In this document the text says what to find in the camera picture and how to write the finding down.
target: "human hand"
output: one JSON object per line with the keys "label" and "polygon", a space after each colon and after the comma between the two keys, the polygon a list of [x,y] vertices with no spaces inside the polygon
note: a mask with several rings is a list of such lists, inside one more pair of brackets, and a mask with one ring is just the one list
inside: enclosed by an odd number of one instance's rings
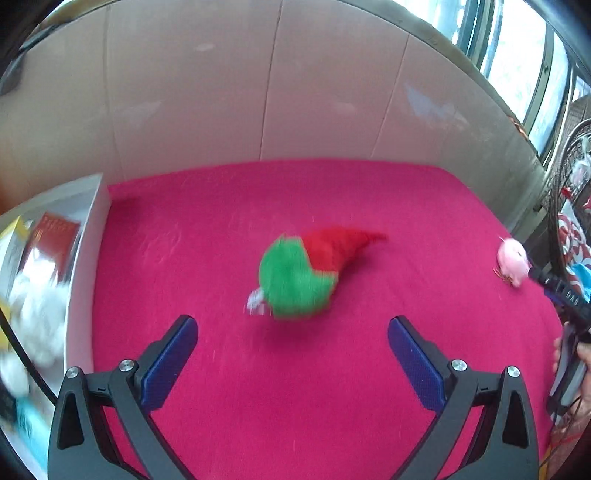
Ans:
{"label": "human hand", "polygon": [[[558,361],[560,360],[560,349],[562,346],[562,338],[554,340],[554,364],[552,370],[554,374],[558,370]],[[583,417],[591,410],[591,344],[579,343],[577,346],[577,354],[579,358],[587,365],[587,373],[581,383],[581,388],[575,394],[575,398],[581,397],[581,405],[578,408],[577,419]],[[577,404],[573,405],[570,412],[574,414],[577,409]]]}

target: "blue object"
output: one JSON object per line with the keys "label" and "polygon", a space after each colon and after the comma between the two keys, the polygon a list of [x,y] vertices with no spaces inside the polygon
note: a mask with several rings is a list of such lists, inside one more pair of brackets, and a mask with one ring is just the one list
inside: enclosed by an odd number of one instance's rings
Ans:
{"label": "blue object", "polygon": [[164,405],[181,370],[197,345],[197,322],[186,317],[168,341],[141,383],[140,406],[148,413]]}
{"label": "blue object", "polygon": [[50,428],[34,405],[26,398],[17,400],[17,423],[15,426],[23,443],[39,466],[47,472]]}
{"label": "blue object", "polygon": [[443,379],[396,318],[388,326],[388,342],[423,407],[439,414],[446,403]]}
{"label": "blue object", "polygon": [[577,275],[581,283],[583,297],[588,302],[591,299],[591,271],[582,263],[575,263],[570,266],[570,269]]}

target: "plush elf toy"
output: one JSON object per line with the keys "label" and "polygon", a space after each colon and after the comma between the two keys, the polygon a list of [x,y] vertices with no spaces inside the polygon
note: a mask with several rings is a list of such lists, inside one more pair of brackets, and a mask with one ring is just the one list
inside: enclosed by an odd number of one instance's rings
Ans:
{"label": "plush elf toy", "polygon": [[382,233],[332,227],[306,236],[281,236],[267,249],[259,267],[260,288],[251,293],[250,313],[277,319],[308,317],[325,309],[339,274]]}

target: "white shelf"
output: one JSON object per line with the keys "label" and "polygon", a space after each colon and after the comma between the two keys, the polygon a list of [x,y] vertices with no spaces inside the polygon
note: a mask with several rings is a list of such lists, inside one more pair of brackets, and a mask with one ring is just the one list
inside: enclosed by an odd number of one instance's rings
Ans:
{"label": "white shelf", "polygon": [[[102,175],[71,181],[33,197],[0,216],[0,232],[19,215],[24,220],[39,220],[46,211],[80,222],[80,238],[74,252],[69,280],[69,301],[66,310],[66,338],[61,361],[40,371],[47,384],[59,393],[61,380],[69,367],[77,366],[85,373],[94,370],[92,360],[92,300],[95,291],[96,264],[111,199]],[[48,410],[53,406],[46,400]],[[5,432],[12,447],[27,468],[39,480],[46,480],[41,469],[23,442],[13,432]]]}

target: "pink plush toy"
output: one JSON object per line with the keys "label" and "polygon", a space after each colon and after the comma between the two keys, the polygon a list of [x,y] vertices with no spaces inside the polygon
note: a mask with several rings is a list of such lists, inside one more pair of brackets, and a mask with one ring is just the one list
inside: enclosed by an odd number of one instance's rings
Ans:
{"label": "pink plush toy", "polygon": [[519,287],[530,270],[527,254],[523,246],[512,238],[505,238],[496,254],[499,271],[495,270],[503,280]]}

